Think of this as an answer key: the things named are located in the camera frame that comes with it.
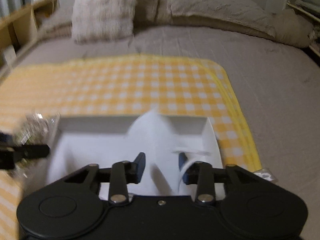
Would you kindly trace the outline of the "clear crinkly packet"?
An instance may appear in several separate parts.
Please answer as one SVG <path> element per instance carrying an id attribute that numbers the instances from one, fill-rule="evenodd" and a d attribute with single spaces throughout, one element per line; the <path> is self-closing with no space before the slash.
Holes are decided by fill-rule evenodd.
<path id="1" fill-rule="evenodd" d="M 44 116 L 40 113 L 29 114 L 20 122 L 19 126 L 14 130 L 13 142 L 17 146 L 29 145 L 50 145 L 55 137 L 54 133 L 60 121 L 60 114 Z M 16 180 L 24 180 L 30 178 L 35 167 L 41 163 L 45 157 L 36 159 L 22 160 L 15 164 L 15 169 L 11 172 L 11 177 Z"/>

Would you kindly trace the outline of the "white shallow box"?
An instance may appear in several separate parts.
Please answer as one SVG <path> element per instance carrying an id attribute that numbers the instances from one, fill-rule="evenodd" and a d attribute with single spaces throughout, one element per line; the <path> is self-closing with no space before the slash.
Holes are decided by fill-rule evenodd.
<path id="1" fill-rule="evenodd" d="M 89 164 L 107 168 L 119 161 L 133 161 L 139 153 L 129 152 L 131 147 L 128 131 L 137 118 L 138 116 L 62 118 L 57 128 L 46 182 L 52 183 Z M 215 133 L 210 144 L 212 156 L 210 161 L 205 162 L 214 168 L 222 168 Z"/>

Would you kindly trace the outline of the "white face mask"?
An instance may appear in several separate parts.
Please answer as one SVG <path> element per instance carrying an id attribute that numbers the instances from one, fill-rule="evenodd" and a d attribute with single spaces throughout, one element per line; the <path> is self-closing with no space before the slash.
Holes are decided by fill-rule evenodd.
<path id="1" fill-rule="evenodd" d="M 145 153 L 140 183 L 129 192 L 145 196 L 195 196 L 196 187 L 185 185 L 182 173 L 196 161 L 210 161 L 214 138 L 207 118 L 160 115 L 149 111 L 128 131 L 130 153 Z"/>

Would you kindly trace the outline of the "light blue wipe packet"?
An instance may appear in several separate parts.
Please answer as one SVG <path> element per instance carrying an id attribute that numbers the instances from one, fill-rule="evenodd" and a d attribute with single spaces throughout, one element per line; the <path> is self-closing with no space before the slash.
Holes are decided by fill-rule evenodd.
<path id="1" fill-rule="evenodd" d="M 262 168 L 260 170 L 254 171 L 253 173 L 266 181 L 272 183 L 278 182 L 278 179 L 272 174 L 272 172 L 268 168 Z"/>

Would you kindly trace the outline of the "yellow checkered blanket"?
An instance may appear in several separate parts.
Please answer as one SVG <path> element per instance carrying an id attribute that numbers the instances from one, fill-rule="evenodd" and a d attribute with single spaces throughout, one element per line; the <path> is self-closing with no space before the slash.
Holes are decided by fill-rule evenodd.
<path id="1" fill-rule="evenodd" d="M 227 73 L 213 61 L 155 55 L 77 59 L 17 67 L 1 83 L 1 131 L 7 134 L 33 113 L 59 113 L 61 120 L 141 116 L 149 111 L 210 119 L 222 165 L 236 164 L 249 171 L 261 168 Z M 23 190 L 49 184 L 50 157 L 38 163 L 26 180 L 1 172 L 1 239 L 19 238 L 16 210 Z"/>

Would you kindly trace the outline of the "wooden side shelf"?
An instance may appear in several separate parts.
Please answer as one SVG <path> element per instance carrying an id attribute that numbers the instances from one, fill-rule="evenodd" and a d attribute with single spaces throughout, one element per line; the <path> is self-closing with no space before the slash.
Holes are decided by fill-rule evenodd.
<path id="1" fill-rule="evenodd" d="M 1 76 L 8 72 L 37 43 L 39 17 L 59 9 L 59 0 L 38 0 L 1 19 Z"/>

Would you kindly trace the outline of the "grey bed sheet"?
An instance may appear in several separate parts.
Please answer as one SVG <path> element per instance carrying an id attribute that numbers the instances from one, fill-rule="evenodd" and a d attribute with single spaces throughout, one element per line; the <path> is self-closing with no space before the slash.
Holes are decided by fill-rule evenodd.
<path id="1" fill-rule="evenodd" d="M 20 65 L 156 54 L 212 60 L 227 72 L 258 149 L 280 186 L 307 204 L 305 239 L 319 239 L 319 66 L 303 51 L 205 27 L 157 26 L 113 43 L 68 38 L 36 45 Z"/>

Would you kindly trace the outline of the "white fluffy pillow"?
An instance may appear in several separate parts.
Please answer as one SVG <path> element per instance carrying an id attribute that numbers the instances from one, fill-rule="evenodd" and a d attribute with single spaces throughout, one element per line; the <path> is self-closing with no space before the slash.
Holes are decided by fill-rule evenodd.
<path id="1" fill-rule="evenodd" d="M 72 39 L 77 43 L 114 41 L 133 34 L 137 0 L 75 0 Z"/>

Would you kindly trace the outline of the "beige right bed pillow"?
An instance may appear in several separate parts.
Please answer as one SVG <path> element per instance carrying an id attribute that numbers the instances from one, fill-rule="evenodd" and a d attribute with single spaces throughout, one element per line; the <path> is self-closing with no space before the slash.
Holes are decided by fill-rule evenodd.
<path id="1" fill-rule="evenodd" d="M 252 0 L 165 0 L 165 22 L 276 37 L 273 16 Z"/>

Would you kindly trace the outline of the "beige rolled duvet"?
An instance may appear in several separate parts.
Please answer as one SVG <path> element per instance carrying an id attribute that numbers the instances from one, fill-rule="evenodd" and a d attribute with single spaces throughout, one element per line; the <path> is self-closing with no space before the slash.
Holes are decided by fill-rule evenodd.
<path id="1" fill-rule="evenodd" d="M 252 0 L 75 0 L 43 24 L 38 38 L 116 40 L 130 36 L 135 27 L 150 25 L 209 27 L 298 48 L 309 46 L 315 32 L 312 23 L 293 10 L 274 15 Z"/>

